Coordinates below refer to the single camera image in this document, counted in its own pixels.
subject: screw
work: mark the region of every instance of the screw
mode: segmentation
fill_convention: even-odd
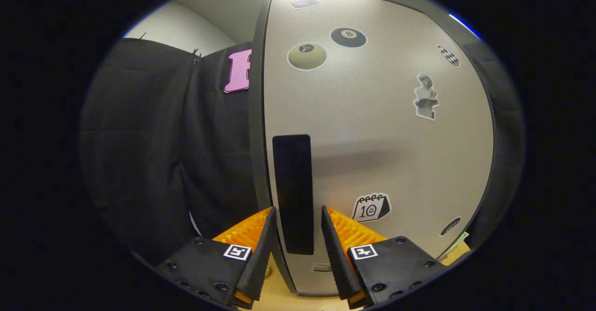
[[[397,296],[399,296],[400,294],[403,294],[403,293],[404,293],[403,291],[397,290],[396,292],[391,294],[391,296],[389,298],[396,298]]]
[[[217,283],[215,285],[215,289],[226,292],[228,290],[228,286],[222,283]]]
[[[383,284],[383,283],[377,283],[375,285],[372,286],[372,290],[375,292],[379,292],[383,289],[387,288],[387,285]]]

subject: statue sticker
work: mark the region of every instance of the statue sticker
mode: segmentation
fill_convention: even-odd
[[[417,75],[420,86],[413,89],[416,99],[413,101],[416,107],[416,115],[428,120],[434,120],[434,107],[438,107],[437,92],[433,88],[433,80],[425,73]]]

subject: pink letter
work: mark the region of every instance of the pink letter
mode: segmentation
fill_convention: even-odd
[[[225,93],[249,88],[249,69],[251,68],[249,57],[252,52],[252,49],[244,50],[228,57],[232,60],[232,67],[230,68],[230,82],[223,88]]]

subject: ceiling light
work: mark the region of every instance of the ceiling light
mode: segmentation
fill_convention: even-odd
[[[466,29],[468,31],[470,31],[470,33],[474,34],[474,36],[477,37],[479,40],[482,40],[481,37],[479,37],[478,35],[476,35],[476,33],[474,33],[468,26],[466,26],[465,23],[461,22],[458,18],[456,18],[455,15],[449,14],[449,16],[451,16],[451,18],[453,18],[453,20],[459,22],[462,26],[466,27]]]

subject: smiley face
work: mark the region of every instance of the smiley face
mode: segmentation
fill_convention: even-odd
[[[377,213],[377,206],[369,205],[368,208],[366,209],[366,215],[370,217],[370,216],[374,216],[375,213]]]

